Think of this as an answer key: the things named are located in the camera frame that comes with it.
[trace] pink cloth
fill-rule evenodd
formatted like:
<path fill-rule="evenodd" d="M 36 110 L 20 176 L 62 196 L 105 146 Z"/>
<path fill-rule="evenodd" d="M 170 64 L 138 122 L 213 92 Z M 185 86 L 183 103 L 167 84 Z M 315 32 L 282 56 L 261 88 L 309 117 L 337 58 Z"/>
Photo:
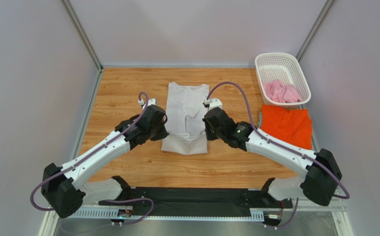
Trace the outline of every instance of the pink cloth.
<path fill-rule="evenodd" d="M 294 85 L 284 85 L 279 80 L 274 80 L 269 84 L 263 82 L 265 94 L 275 102 L 292 103 L 303 101 Z"/>

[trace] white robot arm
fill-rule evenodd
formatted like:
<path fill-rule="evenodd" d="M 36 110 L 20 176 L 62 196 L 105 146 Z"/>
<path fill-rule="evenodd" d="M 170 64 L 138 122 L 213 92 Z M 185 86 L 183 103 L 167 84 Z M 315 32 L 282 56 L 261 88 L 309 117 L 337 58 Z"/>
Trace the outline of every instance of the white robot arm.
<path fill-rule="evenodd" d="M 112 177 L 92 183 L 87 183 L 87 180 L 113 159 L 137 145 L 144 144 L 147 140 L 164 139 L 168 135 L 165 129 L 166 113 L 156 105 L 155 99 L 148 101 L 140 116 L 139 120 L 136 120 L 138 116 L 134 116 L 122 121 L 104 140 L 78 158 L 59 167 L 54 163 L 47 166 L 44 169 L 43 182 L 30 197 L 33 206 L 46 210 L 37 206 L 33 200 L 34 192 L 39 187 L 42 195 L 61 218 L 70 216 L 82 205 L 111 199 L 123 200 L 121 193 L 124 186 L 130 186 L 122 178 Z"/>
<path fill-rule="evenodd" d="M 244 121 L 235 123 L 222 110 L 222 103 L 217 98 L 205 100 L 204 105 L 208 107 L 203 119 L 208 140 L 221 139 L 232 148 L 266 156 L 298 174 L 287 179 L 271 178 L 262 191 L 278 201 L 307 197 L 316 204 L 329 205 L 342 178 L 330 151 L 322 149 L 317 153 L 296 147 L 266 134 L 252 124 Z"/>

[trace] wooden table surface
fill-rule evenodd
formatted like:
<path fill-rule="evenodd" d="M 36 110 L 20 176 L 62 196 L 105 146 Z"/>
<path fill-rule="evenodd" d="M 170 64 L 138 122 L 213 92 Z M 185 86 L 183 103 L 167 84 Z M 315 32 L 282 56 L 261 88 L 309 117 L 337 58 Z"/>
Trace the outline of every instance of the wooden table surface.
<path fill-rule="evenodd" d="M 104 139 L 116 125 L 139 114 L 138 94 L 145 91 L 166 108 L 168 83 L 210 85 L 223 81 L 239 84 L 251 106 L 255 125 L 263 104 L 254 69 L 223 68 L 106 68 L 88 123 L 81 154 Z M 224 85 L 212 95 L 235 122 L 249 122 L 237 88 Z M 208 142 L 208 153 L 184 156 L 161 151 L 161 141 L 147 141 L 98 171 L 90 181 L 123 177 L 130 186 L 261 188 L 270 177 L 295 176 L 288 168 L 257 154 L 230 148 L 221 140 Z"/>

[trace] white basket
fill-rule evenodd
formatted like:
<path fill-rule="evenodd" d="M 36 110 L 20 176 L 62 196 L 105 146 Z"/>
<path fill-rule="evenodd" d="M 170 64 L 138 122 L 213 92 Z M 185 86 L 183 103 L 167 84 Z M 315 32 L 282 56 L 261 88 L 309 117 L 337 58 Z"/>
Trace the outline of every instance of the white basket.
<path fill-rule="evenodd" d="M 303 75 L 299 62 L 292 55 L 287 53 L 263 53 L 255 58 L 255 67 L 257 68 L 258 84 L 261 88 L 264 104 L 290 109 L 305 104 L 311 99 L 311 91 L 305 75 Z M 268 84 L 274 80 L 279 80 L 285 85 L 294 85 L 303 101 L 282 103 L 269 99 L 265 94 L 262 81 Z"/>

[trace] orange towel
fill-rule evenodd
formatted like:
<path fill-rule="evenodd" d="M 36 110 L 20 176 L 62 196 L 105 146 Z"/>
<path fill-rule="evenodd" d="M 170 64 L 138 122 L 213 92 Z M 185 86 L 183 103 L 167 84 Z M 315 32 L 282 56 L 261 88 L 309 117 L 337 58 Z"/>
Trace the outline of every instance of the orange towel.
<path fill-rule="evenodd" d="M 308 110 L 286 110 L 263 105 L 261 129 L 271 136 L 300 148 L 312 149 L 312 120 Z"/>

